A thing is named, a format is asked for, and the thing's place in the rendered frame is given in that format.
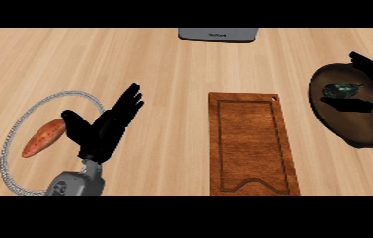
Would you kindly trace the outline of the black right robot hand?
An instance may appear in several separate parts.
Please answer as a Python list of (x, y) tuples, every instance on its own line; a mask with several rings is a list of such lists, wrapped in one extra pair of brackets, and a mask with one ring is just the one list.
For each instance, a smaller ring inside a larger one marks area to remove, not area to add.
[[(349, 53), (352, 67), (360, 70), (373, 81), (373, 60), (357, 52)], [(370, 113), (373, 111), (373, 103), (361, 99), (332, 99), (323, 96), (320, 100), (336, 108), (341, 112)]]

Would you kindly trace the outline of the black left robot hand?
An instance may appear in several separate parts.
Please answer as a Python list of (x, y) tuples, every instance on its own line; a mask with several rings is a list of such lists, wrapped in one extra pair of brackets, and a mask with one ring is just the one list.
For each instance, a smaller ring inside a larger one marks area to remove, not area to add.
[(102, 164), (111, 158), (125, 129), (145, 105), (140, 85), (133, 83), (114, 107), (89, 123), (71, 110), (62, 112), (66, 137), (80, 146), (78, 158)]

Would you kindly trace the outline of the dark green eggplant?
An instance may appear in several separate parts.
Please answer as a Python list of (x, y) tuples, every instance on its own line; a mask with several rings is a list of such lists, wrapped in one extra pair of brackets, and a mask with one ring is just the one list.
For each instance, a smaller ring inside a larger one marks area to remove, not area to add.
[(332, 99), (348, 99), (354, 97), (363, 88), (363, 84), (327, 84), (323, 89), (321, 93), (327, 98)]

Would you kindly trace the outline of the brown round pan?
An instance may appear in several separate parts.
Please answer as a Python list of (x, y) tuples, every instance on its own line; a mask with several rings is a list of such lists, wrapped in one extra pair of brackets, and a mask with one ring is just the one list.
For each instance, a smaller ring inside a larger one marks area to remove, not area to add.
[(323, 100), (326, 84), (361, 84), (352, 97), (373, 104), (373, 81), (351, 64), (327, 64), (314, 73), (310, 82), (310, 104), (314, 116), (330, 132), (355, 148), (373, 148), (373, 111), (370, 113), (339, 111)]

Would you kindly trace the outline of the brown wooden cutting board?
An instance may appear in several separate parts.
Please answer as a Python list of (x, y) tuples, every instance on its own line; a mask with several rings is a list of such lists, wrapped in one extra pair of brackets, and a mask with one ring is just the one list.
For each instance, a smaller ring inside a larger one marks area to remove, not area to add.
[(276, 94), (211, 93), (209, 192), (280, 196), (301, 192)]

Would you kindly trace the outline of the orange sweet potato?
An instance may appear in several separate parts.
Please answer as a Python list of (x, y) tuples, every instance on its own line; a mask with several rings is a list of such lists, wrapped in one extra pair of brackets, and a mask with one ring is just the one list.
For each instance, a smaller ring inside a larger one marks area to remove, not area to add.
[(63, 119), (52, 120), (37, 131), (31, 137), (24, 151), (22, 157), (30, 158), (44, 151), (61, 139), (65, 133), (65, 122)]

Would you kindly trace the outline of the round clear plate, beaded rim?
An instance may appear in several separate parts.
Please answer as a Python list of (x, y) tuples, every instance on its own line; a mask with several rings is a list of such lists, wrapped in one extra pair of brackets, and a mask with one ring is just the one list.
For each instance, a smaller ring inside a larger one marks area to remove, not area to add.
[(2, 154), (0, 154), (0, 175), (2, 175), (2, 179), (5, 182), (5, 185), (7, 187), (7, 189), (10, 190), (12, 193), (15, 193), (18, 196), (43, 196), (46, 194), (46, 190), (31, 190), (24, 188), (15, 181), (15, 179), (12, 178), (12, 173), (10, 173), (10, 169), (9, 169), (9, 150), (10, 150), (10, 146), (12, 146), (12, 141), (18, 132), (18, 129), (25, 121), (25, 119), (28, 118), (28, 116), (31, 115), (31, 113), (37, 110), (37, 108), (44, 105), (47, 102), (50, 102), (52, 100), (65, 97), (65, 96), (78, 96), (84, 99), (87, 99), (93, 106), (96, 106), (96, 109), (100, 113), (105, 112), (105, 108), (100, 104), (100, 101), (96, 99), (94, 96), (91, 96), (89, 93), (83, 92), (83, 91), (62, 91), (58, 92), (52, 95), (49, 95), (46, 98), (43, 98), (38, 102), (35, 102), (35, 104), (27, 109), (27, 111), (24, 112), (24, 114), (21, 115), (21, 117), (18, 118), (12, 129), (7, 133), (7, 137), (3, 143), (3, 149), (2, 149)]

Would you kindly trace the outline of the grey flat appliance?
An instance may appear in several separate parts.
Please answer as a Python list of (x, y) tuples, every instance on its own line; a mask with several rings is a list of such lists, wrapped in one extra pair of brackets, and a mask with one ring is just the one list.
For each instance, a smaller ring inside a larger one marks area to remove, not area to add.
[(257, 37), (257, 28), (178, 28), (181, 40), (249, 43)]

